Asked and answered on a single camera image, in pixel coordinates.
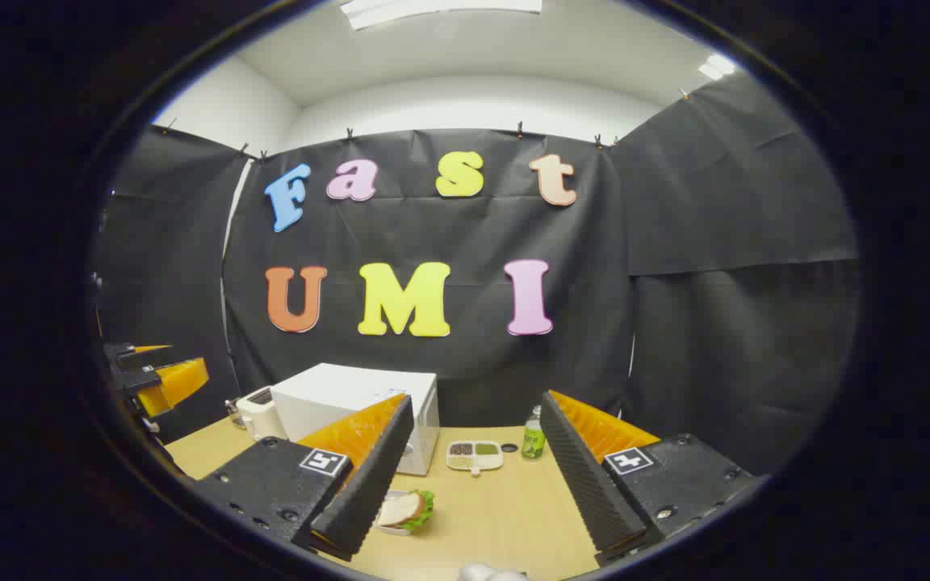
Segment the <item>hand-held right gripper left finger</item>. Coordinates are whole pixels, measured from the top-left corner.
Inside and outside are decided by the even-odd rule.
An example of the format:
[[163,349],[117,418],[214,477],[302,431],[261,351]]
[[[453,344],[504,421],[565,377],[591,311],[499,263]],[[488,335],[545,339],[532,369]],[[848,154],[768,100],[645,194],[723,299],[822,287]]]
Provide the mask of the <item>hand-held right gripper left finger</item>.
[[395,394],[298,441],[262,438],[191,488],[256,536],[350,560],[413,428],[410,396]]

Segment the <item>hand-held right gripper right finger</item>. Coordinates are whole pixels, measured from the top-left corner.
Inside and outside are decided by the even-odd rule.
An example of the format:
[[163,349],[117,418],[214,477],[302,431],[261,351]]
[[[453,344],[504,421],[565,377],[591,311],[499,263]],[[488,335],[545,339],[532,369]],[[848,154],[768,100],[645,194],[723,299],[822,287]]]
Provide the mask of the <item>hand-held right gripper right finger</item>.
[[556,391],[540,429],[605,566],[701,525],[759,477],[693,434],[656,437]]

